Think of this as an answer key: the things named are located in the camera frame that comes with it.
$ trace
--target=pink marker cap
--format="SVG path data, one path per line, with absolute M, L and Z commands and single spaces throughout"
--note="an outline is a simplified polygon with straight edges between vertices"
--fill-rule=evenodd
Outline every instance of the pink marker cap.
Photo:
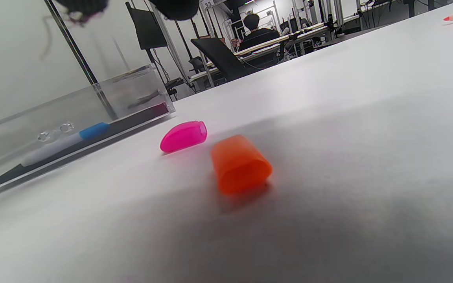
M 190 121 L 172 128 L 162 139 L 160 149 L 171 153 L 205 142 L 207 128 L 202 121 Z

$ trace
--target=cable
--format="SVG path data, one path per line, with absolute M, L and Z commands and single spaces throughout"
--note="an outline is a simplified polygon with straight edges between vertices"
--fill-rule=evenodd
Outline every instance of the cable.
M 174 56 L 172 56 L 172 53 L 171 53 L 171 50 L 169 49 L 169 47 L 167 46 L 167 50 L 169 51 L 169 54 L 171 54 L 171 57 L 172 57 L 172 60 L 174 61 L 174 64 L 176 64 L 176 66 L 178 66 L 178 62 L 176 62 L 176 59 L 174 59 Z M 194 86 L 192 84 L 190 84 L 189 82 L 187 82 L 187 80 L 185 79 L 186 76 L 185 74 L 183 74 L 183 72 L 181 72 L 181 69 L 178 68 L 178 71 L 179 73 L 181 74 L 181 77 L 183 77 L 183 81 L 185 82 L 185 84 L 189 87 L 189 88 L 192 88 L 193 92 L 194 93 L 197 93 L 194 89 Z
M 157 51 L 154 48 L 152 50 L 153 50 L 153 53 L 155 53 L 155 62 L 162 69 L 162 72 L 164 73 L 165 79 L 166 79 L 166 81 L 168 83 L 171 80 L 170 77 L 169 77 L 169 73 L 167 73 L 167 71 L 165 70 L 164 66 L 162 66 L 162 63 L 160 62 L 160 58 L 158 57 Z
M 379 21 L 377 21 L 377 26 L 379 27 L 380 24 L 381 24 L 381 17 L 382 17 L 382 14 L 384 13 L 385 9 L 387 9 L 388 5 L 385 5 L 384 9 L 380 12 L 379 14 Z
M 373 19 L 374 28 L 375 28 L 375 8 L 374 7 L 372 7 L 372 19 Z
M 151 9 L 149 8 L 148 3 L 146 2 L 146 0 L 143 0 L 143 1 L 144 1 L 144 4 L 146 5 L 146 7 L 148 8 L 148 11 L 151 11 Z

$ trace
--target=blue cap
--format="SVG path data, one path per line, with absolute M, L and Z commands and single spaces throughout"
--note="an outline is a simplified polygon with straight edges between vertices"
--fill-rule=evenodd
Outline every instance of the blue cap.
M 83 140 L 91 140 L 92 138 L 97 138 L 101 134 L 106 133 L 108 129 L 109 124 L 103 122 L 80 131 L 79 136 L 81 136 Z

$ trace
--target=metal pole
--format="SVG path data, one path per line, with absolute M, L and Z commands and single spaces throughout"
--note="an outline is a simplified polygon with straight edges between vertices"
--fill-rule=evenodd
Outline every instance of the metal pole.
M 169 35 L 169 31 L 167 30 L 167 27 L 165 26 L 164 20 L 162 18 L 162 14 L 160 14 L 157 7 L 153 3 L 151 3 L 151 9 L 155 12 L 155 18 L 157 20 L 157 23 L 160 26 L 160 29 L 162 29 L 164 38 L 167 41 L 167 46 L 169 47 L 169 53 L 171 54 L 172 59 L 174 59 L 174 63 L 176 63 L 178 70 L 181 72 L 181 75 L 183 76 L 183 80 L 186 82 L 187 85 L 189 85 L 190 81 L 188 79 L 188 76 L 186 75 L 183 65 L 181 64 L 181 60 L 179 59 L 179 54 L 176 51 L 176 47 L 174 46 L 174 43 L 172 42 L 171 36 Z
M 205 22 L 204 14 L 202 13 L 202 9 L 199 9 L 198 11 L 200 12 L 200 16 L 202 17 L 202 22 L 205 25 L 205 31 L 207 32 L 207 34 L 209 36 L 211 36 L 211 32 L 209 31 L 209 28 L 207 27 L 207 23 Z
M 211 84 L 211 88 L 215 87 L 214 85 L 214 81 L 212 80 L 212 75 L 211 75 L 211 72 L 209 71 L 209 67 L 207 66 L 207 60 L 205 59 L 205 56 L 204 54 L 202 53 L 202 51 L 200 51 L 200 58 L 202 58 L 202 62 L 204 63 L 204 68 L 205 68 L 205 72 L 207 73 L 207 79 L 209 80 L 209 83 Z
M 326 0 L 326 14 L 329 15 L 332 15 L 331 13 L 331 1 L 330 0 Z
M 361 10 L 361 2 L 359 0 L 356 0 L 356 7 L 357 14 L 359 15 L 359 26 L 361 27 L 361 30 L 363 30 L 363 11 Z
M 190 57 L 190 60 L 193 58 L 192 53 L 190 52 L 190 48 L 188 48 L 188 45 L 186 43 L 185 37 L 183 36 L 183 32 L 181 31 L 181 27 L 178 24 L 178 21 L 174 21 L 176 23 L 176 27 L 178 28 L 179 35 L 181 36 L 181 39 L 183 40 L 183 44 L 185 45 L 186 52 L 188 53 L 188 57 Z
M 298 7 L 296 6 L 296 0 L 291 0 L 293 2 L 293 17 L 295 17 L 296 21 L 296 26 L 298 27 L 298 30 L 302 30 L 302 22 L 300 22 L 300 13 L 298 12 Z
M 63 19 L 61 18 L 61 15 L 57 11 L 57 8 L 55 5 L 52 3 L 52 0 L 44 0 L 46 6 L 48 7 L 48 10 L 50 11 L 50 14 L 52 14 L 52 18 L 55 20 L 55 23 L 57 24 L 57 27 L 59 27 L 59 30 L 63 34 L 64 39 L 68 43 L 74 57 L 76 58 L 81 70 L 83 70 L 83 73 L 85 74 L 85 77 L 87 77 L 88 82 L 92 85 L 92 88 L 96 92 L 97 97 L 102 103 L 102 106 L 108 113 L 109 117 L 114 121 L 118 119 L 118 115 L 115 113 L 115 110 L 113 109 L 113 106 L 109 103 L 108 99 L 106 98 L 106 95 L 101 89 L 101 86 L 98 84 L 98 81 L 90 69 L 90 66 L 88 66 L 87 61 L 81 54 L 81 51 L 79 50 L 78 46 L 76 45 L 76 42 L 74 41 L 73 37 L 71 36 L 68 27 L 66 27 Z
M 307 12 L 307 0 L 302 0 L 302 2 L 304 3 L 305 17 L 307 18 L 307 21 L 311 23 L 312 21 L 309 19 L 309 13 Z
M 296 26 L 298 27 L 298 30 L 301 31 L 302 22 L 300 21 L 300 13 L 298 12 L 298 7 L 296 6 L 296 0 L 291 0 L 291 2 L 293 2 L 293 17 L 295 18 Z M 299 45 L 300 45 L 300 53 L 302 55 L 305 55 L 304 44 L 302 42 L 300 42 Z
M 221 37 L 224 37 L 223 31 L 221 31 L 221 26 L 219 25 L 218 16 L 216 16 L 216 11 L 214 9 L 212 9 L 212 12 L 214 13 L 214 17 L 216 18 L 216 23 L 218 24 L 219 33 L 221 34 Z
M 278 23 L 278 28 L 279 30 L 281 29 L 281 22 L 280 22 L 280 18 L 279 18 L 279 13 L 277 12 L 277 6 L 275 6 L 275 0 L 272 1 L 272 3 L 274 4 L 274 10 L 275 10 L 275 17 L 277 18 L 277 23 Z
M 199 5 L 199 8 L 200 8 L 200 11 L 203 12 L 203 14 L 205 14 L 205 12 L 207 11 L 207 9 L 204 7 L 204 2 L 200 2 L 200 5 Z M 207 17 L 204 17 L 204 22 L 205 22 L 205 27 L 207 30 L 209 31 L 212 31 L 212 23 L 209 21 L 209 19 Z
M 344 14 L 342 13 L 342 0 L 334 0 L 335 14 L 337 15 L 337 25 L 341 27 L 344 25 Z

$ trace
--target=black shirt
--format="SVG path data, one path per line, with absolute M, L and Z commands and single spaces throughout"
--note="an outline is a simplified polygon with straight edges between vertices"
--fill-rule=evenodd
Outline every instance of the black shirt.
M 272 39 L 279 38 L 279 33 L 275 30 L 270 29 L 259 29 L 251 32 L 244 38 L 241 43 L 241 50 L 246 50 L 250 47 L 257 46 L 263 42 L 270 41 Z

